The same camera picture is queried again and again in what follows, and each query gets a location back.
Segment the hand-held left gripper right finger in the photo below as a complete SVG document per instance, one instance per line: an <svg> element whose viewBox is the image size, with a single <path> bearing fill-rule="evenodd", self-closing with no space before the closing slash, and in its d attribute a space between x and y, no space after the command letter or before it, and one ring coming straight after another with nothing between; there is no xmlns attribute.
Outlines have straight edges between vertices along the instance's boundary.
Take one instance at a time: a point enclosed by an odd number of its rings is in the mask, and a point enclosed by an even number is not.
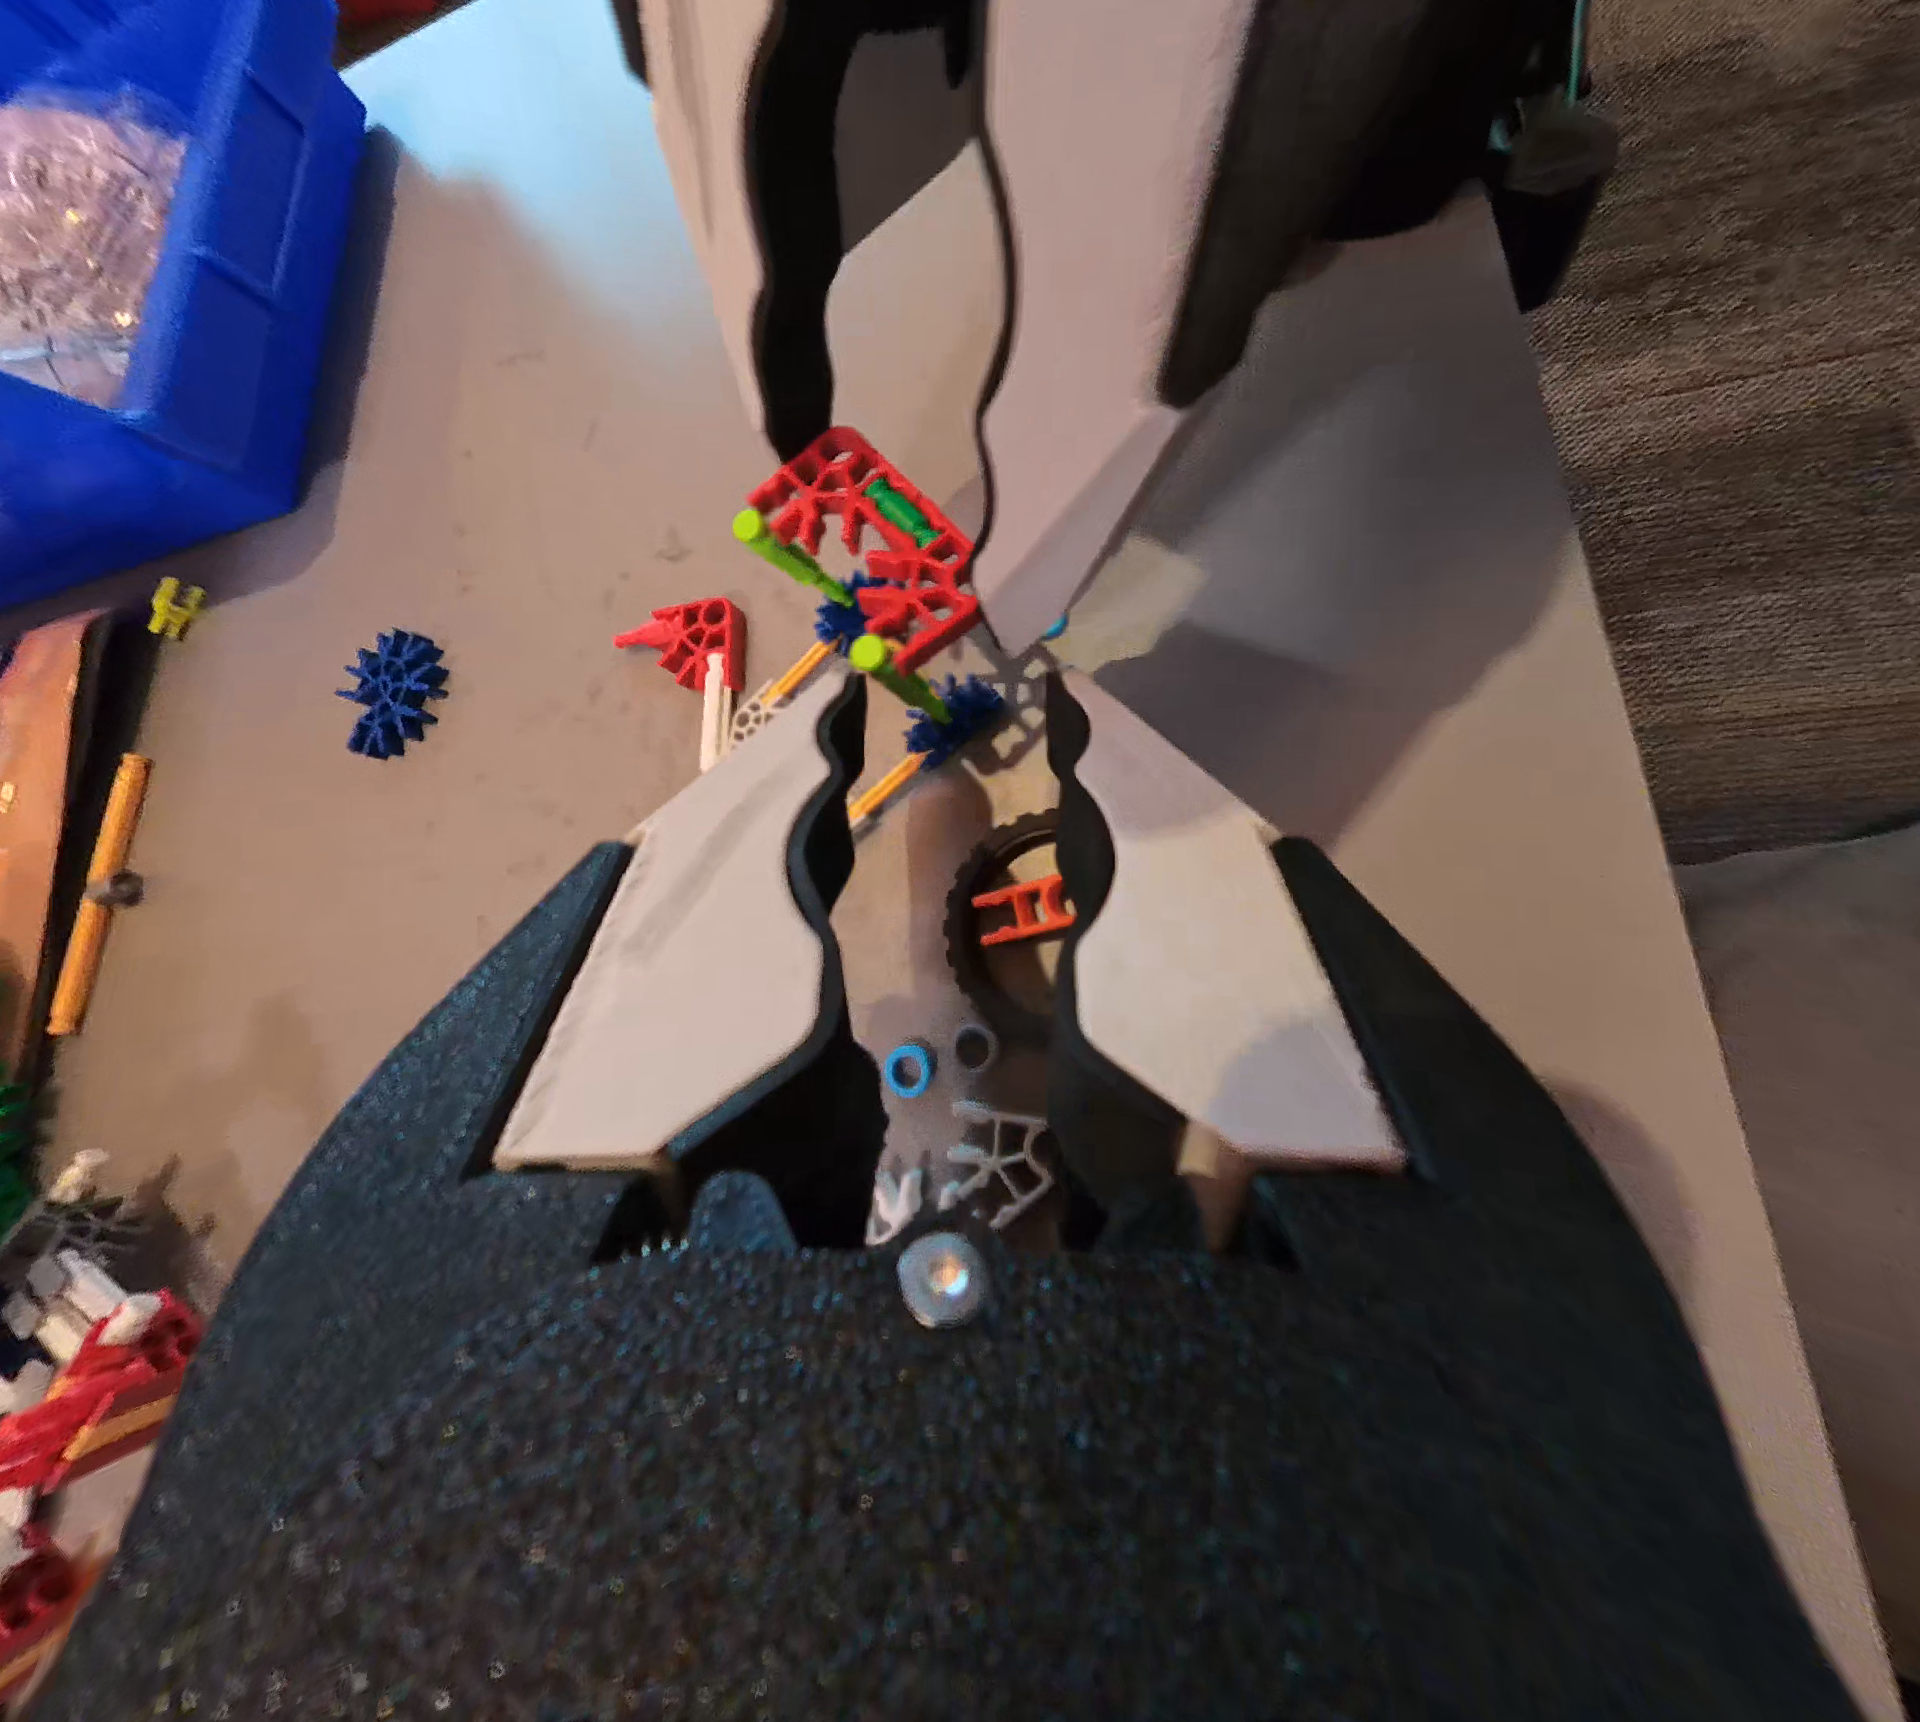
<svg viewBox="0 0 1920 1722"><path fill-rule="evenodd" d="M1264 1175L1402 1173L1279 833L1096 681L1054 673L1044 704L1071 909L1048 1111L1107 1237L1234 1251Z"/></svg>

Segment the black toy tyre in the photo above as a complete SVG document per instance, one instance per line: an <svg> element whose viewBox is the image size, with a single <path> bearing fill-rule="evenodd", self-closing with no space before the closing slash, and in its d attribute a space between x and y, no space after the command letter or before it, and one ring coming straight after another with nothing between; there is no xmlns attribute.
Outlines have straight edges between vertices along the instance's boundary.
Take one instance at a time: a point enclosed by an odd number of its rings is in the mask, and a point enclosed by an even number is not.
<svg viewBox="0 0 1920 1722"><path fill-rule="evenodd" d="M948 972L971 1015L1007 1044L1041 1049L1051 1037L1057 961L1070 930L1057 938L979 949L967 899L1062 870L1056 810L998 823L960 860L948 885L942 942Z"/></svg>

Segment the multicolour built toy figure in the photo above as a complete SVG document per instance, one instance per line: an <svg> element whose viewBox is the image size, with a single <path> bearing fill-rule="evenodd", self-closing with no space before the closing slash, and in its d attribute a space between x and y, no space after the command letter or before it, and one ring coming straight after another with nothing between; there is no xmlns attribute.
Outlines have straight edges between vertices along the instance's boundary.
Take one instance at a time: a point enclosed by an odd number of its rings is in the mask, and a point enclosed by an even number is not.
<svg viewBox="0 0 1920 1722"><path fill-rule="evenodd" d="M2 1686L11 1703L75 1617L92 1574L62 1545L58 1496L152 1447L204 1329L170 1289L123 1276L145 1206L99 1190L75 1150L3 1203Z"/></svg>

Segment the red connectors with green clip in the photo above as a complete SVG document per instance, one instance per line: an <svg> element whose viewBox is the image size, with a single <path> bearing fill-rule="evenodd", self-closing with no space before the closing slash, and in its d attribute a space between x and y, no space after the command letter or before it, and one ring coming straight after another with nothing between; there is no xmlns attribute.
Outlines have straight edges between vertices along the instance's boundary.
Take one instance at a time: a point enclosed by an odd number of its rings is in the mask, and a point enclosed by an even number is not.
<svg viewBox="0 0 1920 1722"><path fill-rule="evenodd" d="M971 537L857 431L829 428L781 462L731 537L828 606L829 640L873 635L905 675L982 624Z"/></svg>

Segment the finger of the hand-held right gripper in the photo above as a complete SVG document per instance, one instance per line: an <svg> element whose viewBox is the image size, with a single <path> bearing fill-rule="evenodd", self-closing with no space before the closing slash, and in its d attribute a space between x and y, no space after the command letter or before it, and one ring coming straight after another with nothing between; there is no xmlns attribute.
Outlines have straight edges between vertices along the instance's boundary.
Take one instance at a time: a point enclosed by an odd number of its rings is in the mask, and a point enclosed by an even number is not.
<svg viewBox="0 0 1920 1722"><path fill-rule="evenodd" d="M1162 384L1257 0L986 0L1006 321L975 419L982 621L1030 651L1092 582L1181 414Z"/></svg>
<svg viewBox="0 0 1920 1722"><path fill-rule="evenodd" d="M740 398L779 461L832 424L847 0L636 0L657 144Z"/></svg>

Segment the blue snowflake connector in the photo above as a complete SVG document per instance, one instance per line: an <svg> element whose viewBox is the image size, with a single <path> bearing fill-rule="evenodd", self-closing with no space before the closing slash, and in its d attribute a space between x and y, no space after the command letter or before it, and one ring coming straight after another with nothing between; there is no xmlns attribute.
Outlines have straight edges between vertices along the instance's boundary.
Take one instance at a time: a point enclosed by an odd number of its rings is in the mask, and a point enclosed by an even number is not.
<svg viewBox="0 0 1920 1722"><path fill-rule="evenodd" d="M346 666L348 687L335 700L353 709L348 752L393 760L435 726L434 703L447 696L444 648L420 630L382 630Z"/></svg>

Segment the person's leg in jeans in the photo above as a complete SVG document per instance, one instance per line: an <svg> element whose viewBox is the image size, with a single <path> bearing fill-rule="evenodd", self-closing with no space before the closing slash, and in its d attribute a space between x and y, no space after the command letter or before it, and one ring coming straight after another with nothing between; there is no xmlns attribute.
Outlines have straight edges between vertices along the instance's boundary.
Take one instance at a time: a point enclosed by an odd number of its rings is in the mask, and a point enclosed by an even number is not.
<svg viewBox="0 0 1920 1722"><path fill-rule="evenodd" d="M1918 830L1678 886L1868 1574L1914 1601Z"/></svg>

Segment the pale grey connector piece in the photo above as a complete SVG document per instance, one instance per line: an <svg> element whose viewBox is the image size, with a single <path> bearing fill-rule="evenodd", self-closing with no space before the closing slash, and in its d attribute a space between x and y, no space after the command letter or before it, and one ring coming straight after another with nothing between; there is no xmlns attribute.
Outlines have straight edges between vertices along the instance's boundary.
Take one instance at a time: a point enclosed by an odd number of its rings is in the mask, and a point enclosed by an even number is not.
<svg viewBox="0 0 1920 1722"><path fill-rule="evenodd" d="M971 1099L956 1101L949 1114L960 1140L946 1150L949 1176L937 1188L935 1213L973 1215L993 1233L1013 1230L1057 1183L1048 1120Z"/></svg>

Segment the crumpled clear plastic bags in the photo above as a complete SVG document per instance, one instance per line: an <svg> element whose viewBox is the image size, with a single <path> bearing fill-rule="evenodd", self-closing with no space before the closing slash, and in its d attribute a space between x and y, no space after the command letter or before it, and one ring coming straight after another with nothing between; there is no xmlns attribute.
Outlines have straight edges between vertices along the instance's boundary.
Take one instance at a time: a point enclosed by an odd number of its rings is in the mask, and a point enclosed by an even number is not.
<svg viewBox="0 0 1920 1722"><path fill-rule="evenodd" d="M121 404L185 146L181 118L127 82L3 103L3 375Z"/></svg>

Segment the orange toy rod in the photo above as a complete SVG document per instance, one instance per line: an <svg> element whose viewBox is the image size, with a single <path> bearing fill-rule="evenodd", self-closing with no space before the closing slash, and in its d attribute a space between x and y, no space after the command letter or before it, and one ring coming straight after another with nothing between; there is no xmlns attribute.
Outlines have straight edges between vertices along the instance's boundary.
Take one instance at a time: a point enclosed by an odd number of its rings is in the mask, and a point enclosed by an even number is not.
<svg viewBox="0 0 1920 1722"><path fill-rule="evenodd" d="M144 882L132 870L132 847L149 779L148 757L137 752L120 757L53 985L45 1018L50 1039L69 1039L81 1030L113 919L141 900Z"/></svg>

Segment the white snowflake connector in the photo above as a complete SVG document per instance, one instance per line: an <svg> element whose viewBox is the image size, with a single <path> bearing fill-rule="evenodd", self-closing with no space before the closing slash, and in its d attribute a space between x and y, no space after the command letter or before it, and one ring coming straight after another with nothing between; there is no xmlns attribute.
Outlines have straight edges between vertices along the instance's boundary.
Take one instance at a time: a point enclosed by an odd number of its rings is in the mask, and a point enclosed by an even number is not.
<svg viewBox="0 0 1920 1722"><path fill-rule="evenodd" d="M884 1249L926 1216L940 1213L940 1171L924 1150L917 1158L884 1158L873 1175L864 1247Z"/></svg>

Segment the colourful rod connector toy model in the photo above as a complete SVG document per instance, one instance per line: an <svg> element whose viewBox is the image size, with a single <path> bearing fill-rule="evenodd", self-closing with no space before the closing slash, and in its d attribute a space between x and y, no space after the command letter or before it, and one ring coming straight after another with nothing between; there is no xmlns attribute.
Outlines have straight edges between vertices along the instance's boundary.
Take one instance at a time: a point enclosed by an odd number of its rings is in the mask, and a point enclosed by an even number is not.
<svg viewBox="0 0 1920 1722"><path fill-rule="evenodd" d="M791 707L802 688L829 662L842 661L878 684L907 713L902 759L871 787L847 801L847 823L868 829L917 781L948 769L964 750L993 734L1011 714L1011 700L979 676L924 678L905 661L905 645L880 632L882 615L896 599L917 602L917 588L884 575L875 561L847 579L832 576L809 551L776 535L755 508L731 517L731 535L763 563L809 588L819 601L813 645L779 678L766 683L731 710L728 736L740 744Z"/></svg>

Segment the blue plastic bin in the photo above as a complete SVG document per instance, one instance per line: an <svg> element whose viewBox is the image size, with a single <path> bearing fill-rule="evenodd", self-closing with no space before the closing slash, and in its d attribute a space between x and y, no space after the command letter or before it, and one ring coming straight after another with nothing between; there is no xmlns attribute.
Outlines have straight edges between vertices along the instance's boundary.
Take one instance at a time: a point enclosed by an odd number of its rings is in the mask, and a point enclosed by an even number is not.
<svg viewBox="0 0 1920 1722"><path fill-rule="evenodd" d="M2 0L3 100L132 96L183 132L121 403L3 376L3 608L297 507L366 146L335 22L331 0Z"/></svg>

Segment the red connector with white rod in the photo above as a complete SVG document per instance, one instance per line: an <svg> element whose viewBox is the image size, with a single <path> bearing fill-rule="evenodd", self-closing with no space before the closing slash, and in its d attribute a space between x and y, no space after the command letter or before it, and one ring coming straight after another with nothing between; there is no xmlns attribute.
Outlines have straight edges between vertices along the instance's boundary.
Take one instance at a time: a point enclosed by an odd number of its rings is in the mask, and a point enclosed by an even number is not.
<svg viewBox="0 0 1920 1722"><path fill-rule="evenodd" d="M612 637L612 651L649 651L676 687L700 696L698 773L729 750L733 714L748 666L748 618L726 597L654 608L633 630Z"/></svg>

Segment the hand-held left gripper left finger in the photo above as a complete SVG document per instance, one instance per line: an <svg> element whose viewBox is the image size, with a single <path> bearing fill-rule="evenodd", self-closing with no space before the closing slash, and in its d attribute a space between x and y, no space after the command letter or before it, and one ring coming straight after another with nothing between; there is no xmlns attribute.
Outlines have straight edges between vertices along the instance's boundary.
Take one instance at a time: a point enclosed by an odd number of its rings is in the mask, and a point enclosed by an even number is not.
<svg viewBox="0 0 1920 1722"><path fill-rule="evenodd" d="M497 1173L637 1173L673 1216L741 1175L797 1244L862 1244L887 1114L832 911L866 724L862 678L813 678L636 824L492 1146Z"/></svg>

